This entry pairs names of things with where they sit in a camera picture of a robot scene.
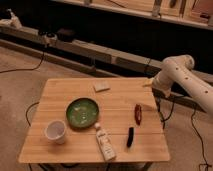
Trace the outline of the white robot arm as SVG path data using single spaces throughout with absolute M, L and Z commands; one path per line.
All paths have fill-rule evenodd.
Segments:
M 213 86 L 192 73 L 194 66 L 190 55 L 167 57 L 162 61 L 161 71 L 143 86 L 157 89 L 169 97 L 172 85 L 177 83 L 206 113 L 213 115 Z

